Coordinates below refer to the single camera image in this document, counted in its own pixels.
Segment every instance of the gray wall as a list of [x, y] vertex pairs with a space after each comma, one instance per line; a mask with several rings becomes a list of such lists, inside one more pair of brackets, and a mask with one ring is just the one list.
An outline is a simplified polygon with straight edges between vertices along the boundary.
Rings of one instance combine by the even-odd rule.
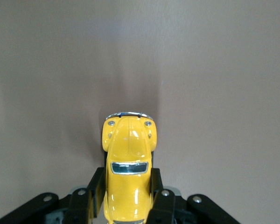
[[118, 111], [165, 185], [280, 223], [280, 0], [0, 1], [0, 217], [87, 184]]

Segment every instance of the toy car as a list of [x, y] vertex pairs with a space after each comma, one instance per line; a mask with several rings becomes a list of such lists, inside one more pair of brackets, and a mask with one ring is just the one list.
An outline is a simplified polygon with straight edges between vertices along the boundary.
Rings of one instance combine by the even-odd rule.
[[150, 175], [156, 126], [143, 113], [120, 112], [106, 118], [102, 131], [107, 152], [104, 215], [109, 224], [143, 224], [152, 208]]

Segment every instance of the bolt head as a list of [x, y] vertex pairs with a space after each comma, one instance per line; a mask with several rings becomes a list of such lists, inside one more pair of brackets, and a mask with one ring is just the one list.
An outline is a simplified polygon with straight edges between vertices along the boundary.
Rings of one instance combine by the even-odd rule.
[[51, 195], [48, 195], [48, 196], [45, 196], [44, 198], [43, 198], [43, 201], [44, 202], [48, 202], [48, 201], [50, 201], [52, 199], [52, 196]]
[[151, 126], [151, 122], [150, 121], [145, 121], [144, 123], [146, 126]]
[[202, 199], [201, 199], [201, 197], [194, 196], [194, 197], [193, 197], [193, 201], [196, 202], [196, 203], [201, 203], [201, 202], [202, 202]]
[[114, 126], [114, 125], [115, 125], [115, 121], [110, 120], [110, 121], [108, 122], [108, 125], [110, 125], [110, 126]]
[[162, 190], [162, 195], [163, 196], [169, 196], [169, 191], [167, 191], [167, 190]]
[[84, 195], [86, 193], [86, 191], [84, 189], [81, 189], [78, 191], [78, 195]]

